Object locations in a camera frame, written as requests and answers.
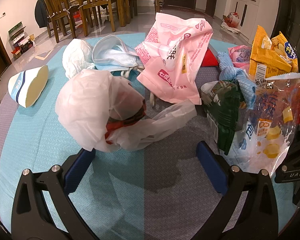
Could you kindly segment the white plastic bag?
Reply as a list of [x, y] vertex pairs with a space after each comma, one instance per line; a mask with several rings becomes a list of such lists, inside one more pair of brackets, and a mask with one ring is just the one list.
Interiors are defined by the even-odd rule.
[[61, 89], [58, 120], [85, 150], [143, 149], [168, 137], [196, 116], [190, 100], [146, 117], [145, 98], [129, 80], [106, 70], [84, 69]]

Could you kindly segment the white tissue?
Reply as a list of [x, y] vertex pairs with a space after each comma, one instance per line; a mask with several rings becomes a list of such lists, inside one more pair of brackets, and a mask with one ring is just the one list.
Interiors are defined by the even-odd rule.
[[73, 78], [83, 69], [94, 69], [92, 59], [93, 47], [82, 39], [74, 38], [65, 48], [62, 65], [68, 79]]

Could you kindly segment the blue face mask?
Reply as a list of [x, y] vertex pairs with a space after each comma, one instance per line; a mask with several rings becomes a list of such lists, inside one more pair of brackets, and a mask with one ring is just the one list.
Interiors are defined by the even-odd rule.
[[118, 72], [129, 78], [130, 72], [142, 72], [145, 68], [137, 52], [119, 37], [108, 35], [97, 42], [91, 54], [98, 70]]

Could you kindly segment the teal and grey floor mat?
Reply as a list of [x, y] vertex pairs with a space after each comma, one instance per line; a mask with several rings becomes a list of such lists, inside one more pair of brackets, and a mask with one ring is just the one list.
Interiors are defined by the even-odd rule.
[[[49, 79], [33, 106], [10, 94], [0, 104], [0, 220], [7, 229], [23, 170], [46, 172], [81, 149], [55, 112], [67, 82], [63, 53], [47, 62]], [[216, 148], [202, 112], [139, 151], [98, 151], [69, 197], [100, 239], [190, 239], [221, 199], [196, 157], [200, 141]]]

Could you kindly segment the stack of boxes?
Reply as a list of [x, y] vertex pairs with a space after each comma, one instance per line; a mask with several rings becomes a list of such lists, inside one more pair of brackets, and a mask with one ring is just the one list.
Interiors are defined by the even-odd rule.
[[13, 48], [11, 54], [14, 60], [35, 46], [34, 35], [27, 35], [25, 28], [23, 23], [19, 22], [8, 31], [9, 43]]

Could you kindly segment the orange snack bag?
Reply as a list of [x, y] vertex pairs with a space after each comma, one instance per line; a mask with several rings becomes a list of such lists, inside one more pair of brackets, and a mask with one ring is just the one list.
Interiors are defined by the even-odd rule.
[[251, 48], [249, 76], [265, 79], [298, 71], [297, 55], [283, 33], [270, 38], [259, 25]]

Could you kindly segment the dark jacket on chair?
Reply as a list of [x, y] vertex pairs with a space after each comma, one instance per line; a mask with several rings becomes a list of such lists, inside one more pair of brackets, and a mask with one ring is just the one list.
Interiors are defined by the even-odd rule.
[[44, 0], [38, 0], [34, 9], [34, 17], [39, 28], [47, 27], [47, 10]]

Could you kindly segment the pink plastic package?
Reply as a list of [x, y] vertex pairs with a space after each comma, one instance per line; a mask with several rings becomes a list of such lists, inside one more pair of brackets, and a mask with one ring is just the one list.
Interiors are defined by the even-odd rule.
[[200, 105], [195, 79], [212, 35], [204, 18], [184, 20], [158, 12], [145, 40], [135, 48], [144, 65], [138, 81], [163, 101]]

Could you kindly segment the pink floral wrapper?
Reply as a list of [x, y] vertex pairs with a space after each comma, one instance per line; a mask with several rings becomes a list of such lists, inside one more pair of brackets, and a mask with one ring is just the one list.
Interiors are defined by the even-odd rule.
[[249, 68], [251, 47], [246, 45], [228, 48], [228, 53], [233, 65], [237, 68]]

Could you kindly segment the green snack bag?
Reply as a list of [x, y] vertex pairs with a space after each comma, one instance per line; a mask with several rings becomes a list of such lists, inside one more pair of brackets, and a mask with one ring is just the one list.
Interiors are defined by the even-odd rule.
[[200, 88], [200, 97], [218, 149], [228, 155], [238, 122], [239, 107], [244, 103], [236, 82], [212, 81]]

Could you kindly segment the crushed paper cup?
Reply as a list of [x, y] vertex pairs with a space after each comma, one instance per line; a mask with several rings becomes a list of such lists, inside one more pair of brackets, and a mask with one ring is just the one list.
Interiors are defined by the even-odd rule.
[[31, 107], [40, 97], [49, 77], [47, 65], [23, 70], [8, 81], [8, 93], [18, 105]]

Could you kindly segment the blue quilted cloth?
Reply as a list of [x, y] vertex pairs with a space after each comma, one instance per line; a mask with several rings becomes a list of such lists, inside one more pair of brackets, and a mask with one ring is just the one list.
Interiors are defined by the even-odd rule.
[[256, 100], [256, 84], [249, 79], [243, 69], [234, 66], [229, 54], [225, 51], [219, 51], [217, 53], [217, 60], [221, 70], [219, 80], [237, 82], [243, 98], [245, 99], [247, 108], [253, 109]]

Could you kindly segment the clear printed snack bag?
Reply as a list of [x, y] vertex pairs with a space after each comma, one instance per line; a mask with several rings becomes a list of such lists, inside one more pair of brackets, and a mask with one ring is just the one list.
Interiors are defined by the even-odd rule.
[[300, 124], [300, 73], [256, 81], [256, 98], [240, 117], [224, 159], [244, 172], [273, 175], [285, 159]]

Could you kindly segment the white cabinet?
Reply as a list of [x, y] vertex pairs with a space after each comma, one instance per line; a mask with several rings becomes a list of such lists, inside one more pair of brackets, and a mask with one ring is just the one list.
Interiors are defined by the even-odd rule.
[[239, 35], [252, 43], [257, 27], [262, 26], [268, 35], [274, 30], [280, 0], [227, 0], [225, 14], [236, 12], [239, 16]]

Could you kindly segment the red paper envelope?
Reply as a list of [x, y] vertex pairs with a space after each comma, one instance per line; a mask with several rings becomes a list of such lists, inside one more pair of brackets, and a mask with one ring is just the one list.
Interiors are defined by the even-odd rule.
[[216, 59], [212, 51], [208, 48], [203, 58], [201, 67], [217, 67], [217, 66], [218, 66], [218, 60]]

